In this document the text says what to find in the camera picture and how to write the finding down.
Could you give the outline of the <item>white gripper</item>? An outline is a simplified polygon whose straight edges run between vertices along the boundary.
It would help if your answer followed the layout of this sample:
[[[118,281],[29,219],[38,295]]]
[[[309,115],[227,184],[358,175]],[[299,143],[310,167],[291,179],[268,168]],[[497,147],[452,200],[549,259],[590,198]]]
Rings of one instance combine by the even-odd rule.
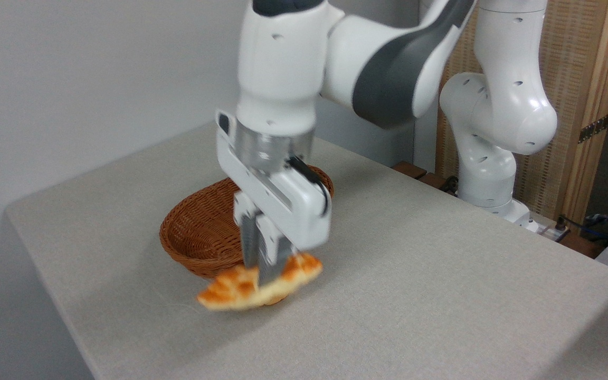
[[[289,159],[309,156],[314,135],[259,133],[222,110],[215,120],[218,162],[243,191],[234,193],[233,202],[243,264],[247,269],[258,265],[258,286],[265,287],[282,274],[295,248],[317,248],[330,235],[328,190],[289,164]]]

